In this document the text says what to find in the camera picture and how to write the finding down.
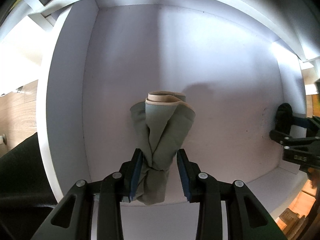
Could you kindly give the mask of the black socks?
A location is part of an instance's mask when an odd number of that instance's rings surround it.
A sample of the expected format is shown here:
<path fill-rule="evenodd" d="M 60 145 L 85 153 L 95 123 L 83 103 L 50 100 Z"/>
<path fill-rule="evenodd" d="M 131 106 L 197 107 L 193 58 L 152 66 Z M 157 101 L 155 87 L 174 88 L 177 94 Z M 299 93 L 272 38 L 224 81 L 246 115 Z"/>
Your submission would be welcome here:
<path fill-rule="evenodd" d="M 289 103 L 282 103 L 276 112 L 275 130 L 289 135 L 292 126 L 293 112 Z"/>

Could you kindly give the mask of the grey-green cloth beige trim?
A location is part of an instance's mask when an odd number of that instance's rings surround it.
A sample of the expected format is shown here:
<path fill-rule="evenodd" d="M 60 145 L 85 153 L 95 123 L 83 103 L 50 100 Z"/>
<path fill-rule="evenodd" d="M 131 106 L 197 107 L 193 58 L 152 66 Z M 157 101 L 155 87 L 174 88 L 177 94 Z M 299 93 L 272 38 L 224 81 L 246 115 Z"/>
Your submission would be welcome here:
<path fill-rule="evenodd" d="M 131 120 L 144 155 L 135 199 L 145 205 L 165 200 L 170 167 L 195 119 L 182 93 L 150 92 L 130 108 Z"/>

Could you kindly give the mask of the wicker chair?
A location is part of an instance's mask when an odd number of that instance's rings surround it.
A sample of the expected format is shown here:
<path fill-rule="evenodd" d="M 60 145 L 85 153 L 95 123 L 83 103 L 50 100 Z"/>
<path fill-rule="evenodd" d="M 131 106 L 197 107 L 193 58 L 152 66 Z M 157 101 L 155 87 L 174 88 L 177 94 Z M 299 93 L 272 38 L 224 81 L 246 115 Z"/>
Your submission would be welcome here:
<path fill-rule="evenodd" d="M 300 216 L 298 213 L 293 212 L 287 208 L 276 219 L 276 224 L 279 226 L 286 239 L 297 239 L 308 223 L 308 217 L 305 215 Z"/>

